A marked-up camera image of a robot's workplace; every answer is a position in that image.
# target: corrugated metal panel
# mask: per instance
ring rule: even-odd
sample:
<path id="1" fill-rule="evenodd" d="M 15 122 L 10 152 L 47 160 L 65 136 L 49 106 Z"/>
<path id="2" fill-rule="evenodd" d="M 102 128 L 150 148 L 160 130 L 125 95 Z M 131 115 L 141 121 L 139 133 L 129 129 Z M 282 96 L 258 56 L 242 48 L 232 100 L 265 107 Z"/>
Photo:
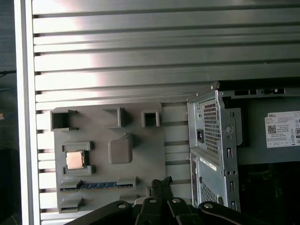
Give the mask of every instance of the corrugated metal panel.
<path id="1" fill-rule="evenodd" d="M 34 54 L 32 58 L 29 54 L 29 74 L 35 69 L 35 77 L 29 75 L 28 80 L 35 82 L 37 92 L 31 93 L 36 94 L 35 110 L 42 111 L 31 115 L 39 130 L 31 151 L 41 151 L 36 168 L 50 172 L 53 135 L 48 110 L 160 101 L 166 103 L 167 171 L 188 181 L 187 116 L 184 105 L 169 103 L 185 101 L 211 81 L 298 76 L 300 70 L 300 3 L 293 0 L 26 0 L 26 4 L 27 20 L 33 22 L 27 33 L 34 33 L 31 39 L 27 36 Z M 33 127 L 30 134 L 35 134 Z M 35 187 L 43 187 L 43 176 Z M 177 185 L 180 193 L 189 187 Z M 55 192 L 39 197 L 42 209 L 56 208 Z M 50 219 L 62 223 L 78 215 L 44 212 L 41 219 L 44 224 Z"/>

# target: qr code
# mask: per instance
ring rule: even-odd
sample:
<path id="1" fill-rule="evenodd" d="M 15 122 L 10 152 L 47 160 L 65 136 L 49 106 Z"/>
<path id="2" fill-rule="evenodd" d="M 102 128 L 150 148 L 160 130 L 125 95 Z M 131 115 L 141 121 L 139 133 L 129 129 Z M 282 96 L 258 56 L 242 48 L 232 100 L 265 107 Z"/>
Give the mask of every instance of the qr code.
<path id="1" fill-rule="evenodd" d="M 268 126 L 268 133 L 269 134 L 276 134 L 276 125 Z"/>

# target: mesh grille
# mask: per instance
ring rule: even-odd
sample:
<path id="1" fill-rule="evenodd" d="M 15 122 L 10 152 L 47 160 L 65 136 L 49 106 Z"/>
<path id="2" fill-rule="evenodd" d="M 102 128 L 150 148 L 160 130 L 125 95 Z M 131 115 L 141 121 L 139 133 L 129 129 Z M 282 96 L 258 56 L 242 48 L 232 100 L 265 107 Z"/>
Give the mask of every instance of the mesh grille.
<path id="1" fill-rule="evenodd" d="M 219 154 L 218 140 L 221 139 L 216 103 L 204 106 L 205 144 L 208 151 Z"/>
<path id="2" fill-rule="evenodd" d="M 212 201 L 217 203 L 217 196 L 204 184 L 201 184 L 201 201 Z"/>

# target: bolt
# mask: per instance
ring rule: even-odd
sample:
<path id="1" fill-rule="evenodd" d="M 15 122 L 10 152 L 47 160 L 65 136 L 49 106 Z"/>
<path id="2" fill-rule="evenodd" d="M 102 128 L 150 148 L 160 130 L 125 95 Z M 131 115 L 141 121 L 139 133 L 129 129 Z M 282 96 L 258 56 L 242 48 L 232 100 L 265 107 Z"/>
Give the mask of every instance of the bolt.
<path id="1" fill-rule="evenodd" d="M 125 204 L 118 205 L 118 208 L 124 209 L 124 208 L 126 208 L 126 205 Z"/>
<path id="2" fill-rule="evenodd" d="M 213 208 L 213 205 L 212 205 L 212 204 L 209 204 L 209 203 L 206 203 L 206 204 L 204 205 L 204 207 L 207 208 L 207 209 L 211 209 L 211 208 Z"/>
<path id="3" fill-rule="evenodd" d="M 225 127 L 225 132 L 231 134 L 233 132 L 233 127 L 232 126 Z"/>
<path id="4" fill-rule="evenodd" d="M 179 199 L 179 198 L 174 198 L 174 199 L 172 200 L 172 202 L 174 202 L 174 203 L 180 203 L 180 199 Z"/>

